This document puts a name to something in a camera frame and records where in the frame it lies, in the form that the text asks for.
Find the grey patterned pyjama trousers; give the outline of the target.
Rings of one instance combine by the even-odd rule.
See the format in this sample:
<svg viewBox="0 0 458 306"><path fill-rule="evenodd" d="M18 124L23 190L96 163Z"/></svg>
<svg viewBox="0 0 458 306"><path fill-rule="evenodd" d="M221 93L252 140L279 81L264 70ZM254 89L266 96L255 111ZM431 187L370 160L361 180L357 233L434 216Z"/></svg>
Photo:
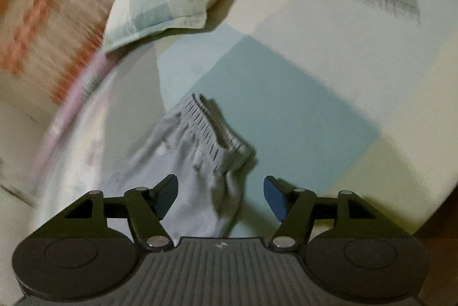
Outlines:
<svg viewBox="0 0 458 306"><path fill-rule="evenodd" d="M101 186L121 196L135 187L155 187L173 174L178 196L161 222L171 239L221 237L241 203L242 171L252 154L214 105L193 93L137 141Z"/></svg>

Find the patchwork pastel bed sheet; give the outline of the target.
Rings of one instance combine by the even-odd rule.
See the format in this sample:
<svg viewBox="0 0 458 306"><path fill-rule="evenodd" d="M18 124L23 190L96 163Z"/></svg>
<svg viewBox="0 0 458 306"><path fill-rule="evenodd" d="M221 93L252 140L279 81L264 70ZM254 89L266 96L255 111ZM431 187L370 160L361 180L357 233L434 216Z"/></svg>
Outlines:
<svg viewBox="0 0 458 306"><path fill-rule="evenodd" d="M204 95L255 149L234 236L269 236L272 175L352 190L416 232L457 185L457 0L220 0L201 31L135 44L54 153L38 227Z"/></svg>

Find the purple floral rolled quilt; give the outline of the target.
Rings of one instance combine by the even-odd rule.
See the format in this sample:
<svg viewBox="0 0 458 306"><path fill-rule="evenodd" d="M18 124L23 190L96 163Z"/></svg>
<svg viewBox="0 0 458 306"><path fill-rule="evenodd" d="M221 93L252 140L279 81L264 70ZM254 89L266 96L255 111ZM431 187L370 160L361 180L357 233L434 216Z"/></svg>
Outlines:
<svg viewBox="0 0 458 306"><path fill-rule="evenodd" d="M79 73L45 133L29 175L30 180L37 181L45 173L53 154L78 112L116 64L115 58L110 58L102 51L98 51Z"/></svg>

